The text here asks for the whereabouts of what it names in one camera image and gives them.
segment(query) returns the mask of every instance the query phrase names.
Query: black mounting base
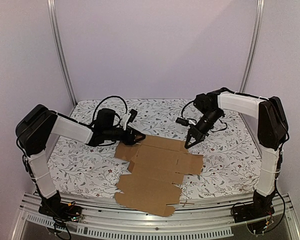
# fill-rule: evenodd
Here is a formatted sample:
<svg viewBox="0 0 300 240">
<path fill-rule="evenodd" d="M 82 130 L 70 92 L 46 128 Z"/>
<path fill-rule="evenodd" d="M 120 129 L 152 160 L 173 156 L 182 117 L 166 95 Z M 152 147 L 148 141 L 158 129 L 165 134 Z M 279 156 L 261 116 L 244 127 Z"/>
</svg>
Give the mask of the black mounting base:
<svg viewBox="0 0 300 240">
<path fill-rule="evenodd" d="M 275 209 L 272 205 L 264 209 L 262 212 L 256 213 L 253 203 L 235 206 L 232 208 L 232 215 L 235 223 L 241 223 L 245 221 L 250 221 L 253 219 L 263 218 L 275 213 Z"/>
<path fill-rule="evenodd" d="M 58 210 L 51 211 L 50 208 L 42 205 L 39 208 L 39 213 L 50 217 L 62 218 L 65 222 L 72 221 L 73 218 L 79 217 L 82 213 L 82 207 L 73 205 L 68 206 L 66 203 L 60 203 Z"/>
</svg>

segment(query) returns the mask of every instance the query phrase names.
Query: white wall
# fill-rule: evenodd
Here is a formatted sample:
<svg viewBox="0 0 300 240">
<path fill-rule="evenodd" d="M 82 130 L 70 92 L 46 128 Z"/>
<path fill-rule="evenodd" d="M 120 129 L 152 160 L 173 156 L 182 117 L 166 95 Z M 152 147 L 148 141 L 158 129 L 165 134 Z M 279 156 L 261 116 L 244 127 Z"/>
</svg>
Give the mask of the white wall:
<svg viewBox="0 0 300 240">
<path fill-rule="evenodd" d="M 58 0 L 76 96 L 194 98 L 238 90 L 256 0 Z"/>
<path fill-rule="evenodd" d="M 36 105 L 69 114 L 46 0 L 0 0 L 0 240 L 9 237 L 33 184 L 16 147 L 15 127 Z"/>
<path fill-rule="evenodd" d="M 300 0 L 265 1 L 247 93 L 281 98 L 289 123 L 278 184 L 289 193 L 300 223 Z M 254 132 L 257 127 L 249 120 Z"/>
</svg>

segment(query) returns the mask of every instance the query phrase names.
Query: flattened cardboard box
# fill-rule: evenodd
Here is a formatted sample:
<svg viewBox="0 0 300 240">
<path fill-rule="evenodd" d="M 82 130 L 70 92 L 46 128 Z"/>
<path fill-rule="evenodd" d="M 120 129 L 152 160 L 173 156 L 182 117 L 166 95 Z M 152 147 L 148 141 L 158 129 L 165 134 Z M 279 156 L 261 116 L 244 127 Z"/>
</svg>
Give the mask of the flattened cardboard box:
<svg viewBox="0 0 300 240">
<path fill-rule="evenodd" d="M 167 217 L 174 213 L 185 174 L 199 175 L 203 156 L 188 153 L 185 142 L 147 135 L 140 143 L 126 146 L 119 143 L 115 158 L 130 162 L 132 174 L 121 175 L 114 198 L 128 208 Z"/>
</svg>

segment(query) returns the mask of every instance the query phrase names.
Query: robotic arm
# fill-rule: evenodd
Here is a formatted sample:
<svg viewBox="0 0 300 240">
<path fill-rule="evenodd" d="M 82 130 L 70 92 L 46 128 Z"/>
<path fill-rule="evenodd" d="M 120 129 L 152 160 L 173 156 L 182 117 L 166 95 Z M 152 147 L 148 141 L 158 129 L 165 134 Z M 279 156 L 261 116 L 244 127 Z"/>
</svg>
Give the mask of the robotic arm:
<svg viewBox="0 0 300 240">
<path fill-rule="evenodd" d="M 256 97 L 221 88 L 197 95 L 193 105 L 203 114 L 197 123 L 182 118 L 176 120 L 177 123 L 190 127 L 185 142 L 186 149 L 209 136 L 208 131 L 215 122 L 224 117 L 223 110 L 236 111 L 258 120 L 257 136 L 262 151 L 259 182 L 253 194 L 253 203 L 234 207 L 233 215 L 237 223 L 273 214 L 272 199 L 276 194 L 276 179 L 281 169 L 282 147 L 289 139 L 288 122 L 280 99 L 276 96 L 269 99 Z"/>
<path fill-rule="evenodd" d="M 39 212 L 58 219 L 61 222 L 78 221 L 82 209 L 74 202 L 65 204 L 61 202 L 59 192 L 52 181 L 46 157 L 46 143 L 50 134 L 56 134 L 76 140 L 88 146 L 102 145 L 110 140 L 113 143 L 122 141 L 126 145 L 133 145 L 146 136 L 136 129 L 128 126 L 137 115 L 131 110 L 123 119 L 114 125 L 115 116 L 118 114 L 108 108 L 98 111 L 96 120 L 90 125 L 58 112 L 48 110 L 43 105 L 37 105 L 17 125 L 15 133 L 16 143 L 23 152 L 23 163 L 35 183 L 42 199 Z"/>
</svg>

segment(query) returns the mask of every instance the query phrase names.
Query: floral pattern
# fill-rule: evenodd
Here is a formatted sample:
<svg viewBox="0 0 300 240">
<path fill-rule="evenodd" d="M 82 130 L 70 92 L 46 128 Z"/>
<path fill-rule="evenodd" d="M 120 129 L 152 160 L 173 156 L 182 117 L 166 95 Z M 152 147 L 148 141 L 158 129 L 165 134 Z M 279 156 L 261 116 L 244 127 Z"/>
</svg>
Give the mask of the floral pattern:
<svg viewBox="0 0 300 240">
<path fill-rule="evenodd" d="M 89 124 L 99 101 L 80 101 L 71 117 Z M 129 109 L 138 111 L 130 125 L 139 131 L 160 137 L 185 140 L 188 128 L 176 124 L 187 99 L 130 99 Z M 100 108 L 115 109 L 119 115 L 125 106 L 111 98 Z M 200 119 L 202 114 L 193 106 L 184 116 Z M 252 192 L 259 179 L 261 157 L 238 113 L 225 111 L 222 122 L 216 122 L 212 133 L 200 144 L 189 149 L 202 154 L 203 170 L 200 175 L 185 175 L 180 199 L 220 197 Z M 56 188 L 61 192 L 84 197 L 113 198 L 119 192 L 116 184 L 122 174 L 128 174 L 128 162 L 114 158 L 117 143 L 112 146 L 90 147 L 75 140 L 60 137 L 48 161 Z"/>
</svg>

